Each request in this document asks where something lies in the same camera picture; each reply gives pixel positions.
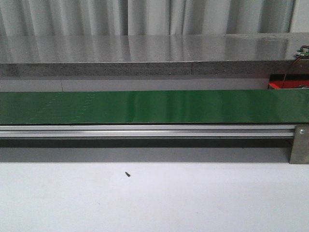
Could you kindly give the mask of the green conveyor belt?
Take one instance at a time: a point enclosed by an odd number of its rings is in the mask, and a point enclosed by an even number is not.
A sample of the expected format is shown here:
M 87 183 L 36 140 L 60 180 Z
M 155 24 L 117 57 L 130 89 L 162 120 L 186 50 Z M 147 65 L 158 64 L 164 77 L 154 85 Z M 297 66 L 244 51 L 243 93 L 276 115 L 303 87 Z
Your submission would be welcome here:
M 3 92 L 0 95 L 3 125 L 308 121 L 306 89 Z

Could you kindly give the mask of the grey stone counter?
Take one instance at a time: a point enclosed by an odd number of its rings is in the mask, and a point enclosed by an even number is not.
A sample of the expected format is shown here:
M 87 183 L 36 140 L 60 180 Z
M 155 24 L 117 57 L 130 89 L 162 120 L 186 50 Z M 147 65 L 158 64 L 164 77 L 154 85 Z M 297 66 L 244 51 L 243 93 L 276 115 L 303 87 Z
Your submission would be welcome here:
M 307 74 L 293 64 L 307 33 L 9 36 L 0 39 L 1 76 Z

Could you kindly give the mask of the red bin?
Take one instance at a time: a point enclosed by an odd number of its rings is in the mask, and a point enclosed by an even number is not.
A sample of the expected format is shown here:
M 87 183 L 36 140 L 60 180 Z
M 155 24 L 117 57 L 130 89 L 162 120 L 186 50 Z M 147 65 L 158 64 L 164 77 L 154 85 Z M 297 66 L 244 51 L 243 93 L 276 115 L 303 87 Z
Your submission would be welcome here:
M 270 76 L 268 89 L 308 89 L 308 74 L 274 74 Z

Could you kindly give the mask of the small green circuit board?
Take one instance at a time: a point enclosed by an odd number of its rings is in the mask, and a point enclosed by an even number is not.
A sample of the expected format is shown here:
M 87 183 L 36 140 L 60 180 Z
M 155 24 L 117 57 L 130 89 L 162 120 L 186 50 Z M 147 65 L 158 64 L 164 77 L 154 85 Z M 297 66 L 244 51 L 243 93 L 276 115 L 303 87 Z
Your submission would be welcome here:
M 294 54 L 296 58 L 309 58 L 309 46 L 301 46 Z

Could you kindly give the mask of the grey curtain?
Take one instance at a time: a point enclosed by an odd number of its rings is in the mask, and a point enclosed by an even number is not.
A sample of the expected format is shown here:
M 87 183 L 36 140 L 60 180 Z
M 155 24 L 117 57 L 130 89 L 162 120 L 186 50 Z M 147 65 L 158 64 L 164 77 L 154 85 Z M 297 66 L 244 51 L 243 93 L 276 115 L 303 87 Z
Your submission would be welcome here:
M 288 32 L 292 0 L 3 0 L 1 36 Z

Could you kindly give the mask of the aluminium conveyor side rail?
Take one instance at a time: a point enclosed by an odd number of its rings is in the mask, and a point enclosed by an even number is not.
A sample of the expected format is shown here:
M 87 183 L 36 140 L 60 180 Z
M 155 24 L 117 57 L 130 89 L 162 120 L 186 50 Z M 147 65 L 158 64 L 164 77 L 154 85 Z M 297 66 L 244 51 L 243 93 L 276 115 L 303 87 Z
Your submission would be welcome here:
M 293 137 L 295 125 L 51 125 L 1 126 L 1 138 Z

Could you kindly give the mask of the metal conveyor support bracket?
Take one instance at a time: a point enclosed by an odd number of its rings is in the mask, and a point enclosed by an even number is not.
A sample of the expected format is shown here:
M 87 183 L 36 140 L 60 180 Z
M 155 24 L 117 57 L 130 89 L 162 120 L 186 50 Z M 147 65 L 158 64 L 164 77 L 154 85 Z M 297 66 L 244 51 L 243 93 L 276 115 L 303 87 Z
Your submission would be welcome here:
M 289 163 L 290 164 L 309 164 L 309 126 L 308 125 L 296 126 Z

